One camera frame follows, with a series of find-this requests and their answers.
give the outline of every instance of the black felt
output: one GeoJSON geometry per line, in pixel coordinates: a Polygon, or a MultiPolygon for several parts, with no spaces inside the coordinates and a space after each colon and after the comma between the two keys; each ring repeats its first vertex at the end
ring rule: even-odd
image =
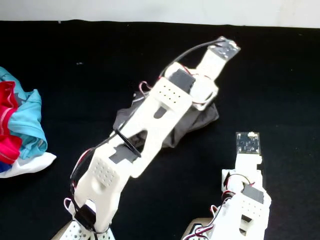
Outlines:
{"type": "MultiPolygon", "coordinates": [[[[242,50],[216,81],[220,118],[129,180],[114,235],[179,240],[192,219],[219,204],[235,132],[255,131],[273,201],[265,239],[319,239],[320,30],[83,21],[0,22],[0,29],[0,66],[26,91],[39,90],[48,151],[58,156],[44,171],[0,180],[1,239],[55,235],[71,219],[63,199],[74,164],[107,138],[138,83],[154,84],[178,54],[221,35],[242,50]]],[[[194,67],[204,52],[182,63],[194,67]]]]}

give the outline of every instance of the white fabric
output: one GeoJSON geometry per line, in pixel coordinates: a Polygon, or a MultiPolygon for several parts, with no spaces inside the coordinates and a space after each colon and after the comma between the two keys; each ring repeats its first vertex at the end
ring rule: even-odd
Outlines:
{"type": "Polygon", "coordinates": [[[30,174],[39,172],[48,167],[57,158],[52,153],[45,152],[41,156],[21,159],[20,157],[14,162],[12,168],[0,172],[0,179],[10,178],[21,174],[30,174]]]}
{"type": "Polygon", "coordinates": [[[1,0],[0,20],[320,28],[318,0],[1,0]]]}

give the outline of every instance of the red fabric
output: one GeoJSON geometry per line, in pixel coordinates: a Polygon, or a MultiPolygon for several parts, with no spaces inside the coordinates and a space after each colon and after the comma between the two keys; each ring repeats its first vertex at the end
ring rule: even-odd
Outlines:
{"type": "Polygon", "coordinates": [[[22,139],[10,135],[8,122],[11,115],[18,109],[15,99],[14,81],[0,82],[0,161],[6,164],[13,164],[19,157],[19,149],[22,139]]]}

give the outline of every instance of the clothing pile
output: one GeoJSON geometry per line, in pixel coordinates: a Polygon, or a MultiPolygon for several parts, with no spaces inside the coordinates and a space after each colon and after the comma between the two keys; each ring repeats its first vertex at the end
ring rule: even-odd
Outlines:
{"type": "Polygon", "coordinates": [[[40,121],[38,90],[24,92],[20,82],[0,67],[0,178],[41,171],[56,159],[46,152],[40,121]]]}

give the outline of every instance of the black wire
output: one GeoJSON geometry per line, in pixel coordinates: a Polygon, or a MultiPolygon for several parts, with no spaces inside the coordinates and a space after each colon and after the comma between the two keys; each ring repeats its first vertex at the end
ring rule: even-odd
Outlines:
{"type": "Polygon", "coordinates": [[[208,42],[204,42],[202,44],[199,44],[197,46],[194,46],[188,50],[186,50],[185,52],[181,53],[179,56],[177,56],[172,62],[170,62],[160,73],[159,78],[161,78],[165,71],[175,62],[178,62],[179,60],[181,60],[182,58],[184,58],[185,56],[187,56],[189,53],[193,52],[194,50],[197,50],[199,48],[205,47],[205,46],[210,46],[210,45],[216,45],[218,46],[219,43],[222,43],[222,40],[214,40],[214,41],[208,41],[208,42]]]}
{"type": "MultiPolygon", "coordinates": [[[[129,115],[128,119],[117,129],[118,131],[120,131],[121,129],[124,128],[124,126],[128,123],[128,121],[131,119],[131,117],[133,116],[133,114],[136,112],[137,108],[132,111],[132,113],[129,115]]],[[[103,144],[109,142],[111,139],[113,139],[117,134],[114,133],[112,136],[108,137],[107,139],[103,140],[102,142],[100,142],[98,145],[96,145],[95,147],[91,148],[90,151],[88,151],[84,156],[82,161],[75,167],[73,173],[70,176],[70,193],[71,193],[71,201],[73,203],[74,206],[74,210],[77,213],[80,210],[79,205],[77,204],[76,200],[75,200],[75,188],[73,186],[73,183],[75,182],[75,179],[78,175],[79,170],[81,169],[81,167],[87,162],[87,160],[89,159],[89,156],[93,155],[93,153],[95,152],[95,150],[102,146],[103,144]]],[[[103,234],[105,232],[97,232],[95,230],[95,227],[92,225],[86,225],[84,226],[85,229],[95,233],[95,234],[103,234]]]]}

